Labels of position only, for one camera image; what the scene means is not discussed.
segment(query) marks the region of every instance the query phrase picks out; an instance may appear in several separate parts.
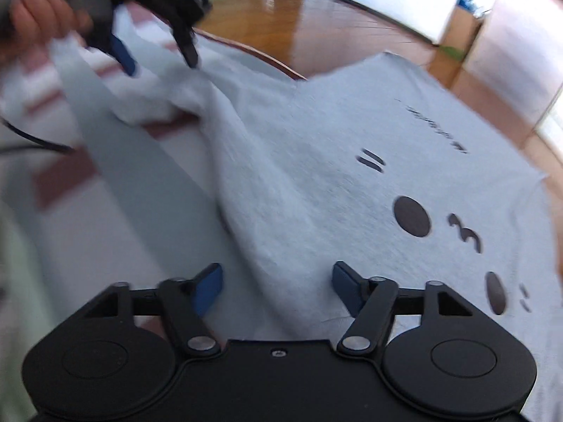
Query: wooden floor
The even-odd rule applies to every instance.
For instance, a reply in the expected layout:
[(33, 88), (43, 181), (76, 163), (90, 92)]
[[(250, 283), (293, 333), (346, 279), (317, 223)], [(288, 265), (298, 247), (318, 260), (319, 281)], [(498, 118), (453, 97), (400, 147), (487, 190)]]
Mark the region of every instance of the wooden floor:
[[(261, 50), (305, 77), (385, 50), (424, 67), (549, 175), (546, 185), (563, 262), (562, 164), (530, 124), (437, 47), (338, 0), (222, 0), (199, 27)], [(563, 276), (561, 264), (559, 272)]]

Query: human hand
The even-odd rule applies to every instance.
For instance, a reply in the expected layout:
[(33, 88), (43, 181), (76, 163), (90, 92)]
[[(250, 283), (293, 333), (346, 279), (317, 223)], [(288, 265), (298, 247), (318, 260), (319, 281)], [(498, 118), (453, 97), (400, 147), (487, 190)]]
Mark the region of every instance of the human hand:
[(85, 11), (75, 12), (66, 0), (13, 0), (10, 17), (15, 29), (12, 40), (0, 44), (0, 64), (18, 57), (36, 45), (69, 33), (87, 32), (92, 20)]

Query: round black disc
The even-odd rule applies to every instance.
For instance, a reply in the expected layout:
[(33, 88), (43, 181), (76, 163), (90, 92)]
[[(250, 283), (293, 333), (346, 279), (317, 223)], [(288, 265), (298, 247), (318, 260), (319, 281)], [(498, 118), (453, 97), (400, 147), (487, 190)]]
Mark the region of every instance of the round black disc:
[(414, 328), (389, 343), (383, 365), (393, 387), (447, 416), (494, 417), (523, 404), (536, 364), (522, 343), (500, 327), (497, 332), (448, 324)]
[(172, 379), (166, 341), (111, 318), (85, 320), (49, 335), (27, 355), (22, 377), (34, 404), (70, 420), (125, 415)]

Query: black oval eye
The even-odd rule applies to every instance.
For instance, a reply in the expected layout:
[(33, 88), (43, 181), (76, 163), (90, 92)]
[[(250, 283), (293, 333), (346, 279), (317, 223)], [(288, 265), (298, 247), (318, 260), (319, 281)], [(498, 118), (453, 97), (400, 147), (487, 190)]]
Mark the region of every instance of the black oval eye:
[(423, 238), (430, 233), (430, 217), (426, 210), (409, 197), (397, 197), (393, 213), (399, 226), (413, 236)]
[(496, 315), (503, 314), (506, 310), (507, 298), (500, 278), (492, 271), (489, 271), (485, 275), (485, 287), (491, 309)]

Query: printed face graphic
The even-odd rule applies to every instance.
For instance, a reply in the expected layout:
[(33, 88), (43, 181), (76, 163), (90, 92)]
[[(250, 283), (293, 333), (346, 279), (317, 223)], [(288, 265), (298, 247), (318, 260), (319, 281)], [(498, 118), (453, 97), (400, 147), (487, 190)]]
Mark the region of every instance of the printed face graphic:
[[(383, 174), (384, 170), (382, 166), (386, 166), (384, 160), (367, 149), (363, 149), (362, 152), (373, 161), (363, 156), (357, 156), (357, 161)], [(432, 219), (426, 209), (413, 198), (406, 196), (396, 197), (393, 202), (392, 210), (398, 225), (410, 235), (424, 238), (430, 234), (432, 230)], [(452, 231), (455, 232), (451, 235), (452, 239), (459, 239), (460, 244), (472, 243), (476, 253), (483, 253), (481, 238), (474, 230), (467, 228), (458, 215), (452, 212), (444, 218), (444, 222), (447, 222), (448, 226), (452, 227)], [(485, 291), (492, 312), (496, 315), (504, 314), (508, 306), (508, 297), (500, 277), (492, 271), (485, 274)], [(522, 294), (520, 306), (526, 312), (531, 313), (527, 302), (527, 300), (530, 299), (530, 294), (524, 284), (520, 284), (520, 293)]]

